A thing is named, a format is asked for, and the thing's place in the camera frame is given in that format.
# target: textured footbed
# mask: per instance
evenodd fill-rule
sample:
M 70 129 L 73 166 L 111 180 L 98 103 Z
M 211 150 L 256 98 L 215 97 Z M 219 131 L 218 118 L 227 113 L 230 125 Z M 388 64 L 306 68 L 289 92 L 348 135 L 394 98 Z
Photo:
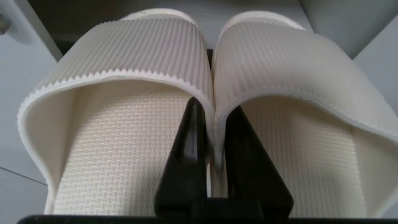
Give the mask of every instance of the textured footbed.
M 191 97 L 145 81 L 80 88 L 54 214 L 153 216 L 155 191 Z
M 242 105 L 294 198 L 291 217 L 364 217 L 352 127 L 300 100 Z

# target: slide sandal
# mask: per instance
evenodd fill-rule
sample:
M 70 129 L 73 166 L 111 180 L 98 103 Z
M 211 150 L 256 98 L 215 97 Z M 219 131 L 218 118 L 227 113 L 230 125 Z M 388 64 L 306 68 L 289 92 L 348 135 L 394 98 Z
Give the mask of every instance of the slide sandal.
M 225 25 L 212 73 L 219 171 L 240 105 L 293 196 L 291 217 L 380 217 L 397 202 L 398 119 L 332 41 L 245 12 Z
M 24 100 L 22 141 L 49 185 L 46 214 L 154 215 L 185 107 L 213 140 L 203 37 L 180 11 L 149 9 L 88 31 Z

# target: metal screw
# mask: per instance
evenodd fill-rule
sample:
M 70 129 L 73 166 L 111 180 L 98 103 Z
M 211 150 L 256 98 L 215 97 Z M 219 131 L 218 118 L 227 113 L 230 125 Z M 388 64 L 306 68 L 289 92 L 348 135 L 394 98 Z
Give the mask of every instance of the metal screw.
M 4 35 L 10 27 L 10 21 L 0 13 L 0 35 Z

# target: ribbed strap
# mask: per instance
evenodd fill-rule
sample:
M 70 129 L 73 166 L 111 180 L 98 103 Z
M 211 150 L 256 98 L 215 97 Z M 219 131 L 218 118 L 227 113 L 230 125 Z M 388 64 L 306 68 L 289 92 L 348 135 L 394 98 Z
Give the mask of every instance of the ribbed strap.
M 112 80 L 147 80 L 192 94 L 205 110 L 208 137 L 213 141 L 213 84 L 198 27 L 179 18 L 100 24 L 68 51 L 19 110 L 21 139 L 49 184 L 48 200 L 53 199 L 60 181 L 65 161 L 62 142 L 67 141 L 68 132 L 68 122 L 55 121 L 68 119 L 65 111 L 73 107 L 73 92 L 63 93 Z
M 353 126 L 398 141 L 398 119 L 390 106 L 353 61 L 322 36 L 240 22 L 222 34 L 214 61 L 218 167 L 229 113 L 258 96 L 309 101 Z
M 191 93 L 203 104 L 212 126 L 213 84 L 203 37 L 196 25 L 174 18 L 106 22 L 92 28 L 37 85 L 20 111 L 55 90 L 127 78 Z

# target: white slipper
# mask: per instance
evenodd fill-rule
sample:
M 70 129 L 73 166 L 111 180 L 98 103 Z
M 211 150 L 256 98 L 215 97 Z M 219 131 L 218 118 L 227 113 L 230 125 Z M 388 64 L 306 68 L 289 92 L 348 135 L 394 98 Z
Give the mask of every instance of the white slipper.
M 193 19 L 150 9 L 88 31 L 23 102 L 22 141 L 43 173 L 45 213 L 154 215 L 187 101 L 213 140 L 213 85 Z
M 397 202 L 398 119 L 336 44 L 246 12 L 225 25 L 212 72 L 217 168 L 241 105 L 294 198 L 291 217 L 380 217 Z

